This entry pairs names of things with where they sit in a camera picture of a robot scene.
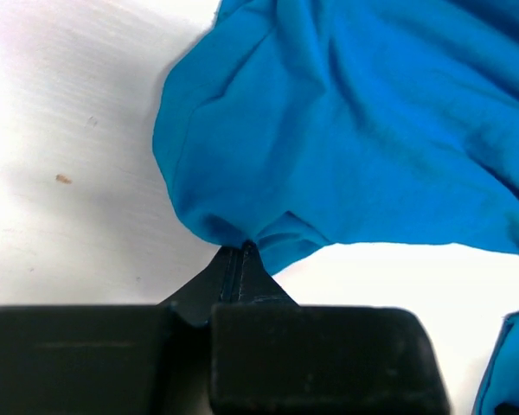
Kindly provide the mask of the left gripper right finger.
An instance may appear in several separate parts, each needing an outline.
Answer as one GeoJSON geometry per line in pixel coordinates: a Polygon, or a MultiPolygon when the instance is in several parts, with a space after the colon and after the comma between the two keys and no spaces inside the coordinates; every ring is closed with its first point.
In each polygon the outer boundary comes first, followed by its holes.
{"type": "Polygon", "coordinates": [[[246,304],[280,303],[298,305],[266,271],[258,247],[246,242],[235,276],[235,302],[246,304]]]}

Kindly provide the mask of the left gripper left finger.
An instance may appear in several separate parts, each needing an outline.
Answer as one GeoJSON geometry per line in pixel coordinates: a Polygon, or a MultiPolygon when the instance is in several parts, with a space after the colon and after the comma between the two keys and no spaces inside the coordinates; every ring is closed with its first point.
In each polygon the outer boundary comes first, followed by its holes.
{"type": "Polygon", "coordinates": [[[189,326],[207,325],[211,308],[230,298],[234,270],[241,259],[241,249],[221,247],[202,271],[159,306],[167,307],[189,326]]]}

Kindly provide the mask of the blue t shirt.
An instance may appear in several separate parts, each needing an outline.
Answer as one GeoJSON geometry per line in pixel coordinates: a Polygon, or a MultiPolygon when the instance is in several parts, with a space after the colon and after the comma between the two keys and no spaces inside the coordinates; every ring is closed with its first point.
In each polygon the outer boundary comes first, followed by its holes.
{"type": "Polygon", "coordinates": [[[178,219],[272,273],[357,243],[519,257],[519,1],[223,1],[152,149],[178,219]]]}

